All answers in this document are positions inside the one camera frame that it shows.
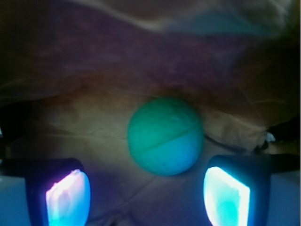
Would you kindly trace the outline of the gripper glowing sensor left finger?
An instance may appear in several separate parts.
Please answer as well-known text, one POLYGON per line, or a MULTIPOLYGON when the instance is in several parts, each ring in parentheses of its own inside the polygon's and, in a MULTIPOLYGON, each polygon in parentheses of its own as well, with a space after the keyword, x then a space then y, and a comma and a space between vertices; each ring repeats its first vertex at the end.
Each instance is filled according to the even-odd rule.
POLYGON ((91 187, 81 162, 69 159, 2 159, 2 226, 84 226, 91 187))

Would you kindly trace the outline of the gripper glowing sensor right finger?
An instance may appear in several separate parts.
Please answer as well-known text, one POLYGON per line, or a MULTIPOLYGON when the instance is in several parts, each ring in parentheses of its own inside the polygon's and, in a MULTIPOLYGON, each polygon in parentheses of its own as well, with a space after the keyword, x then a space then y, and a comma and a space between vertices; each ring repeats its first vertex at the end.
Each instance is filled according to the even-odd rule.
POLYGON ((299 226, 301 160, 294 154, 216 155, 203 183, 213 226, 299 226))

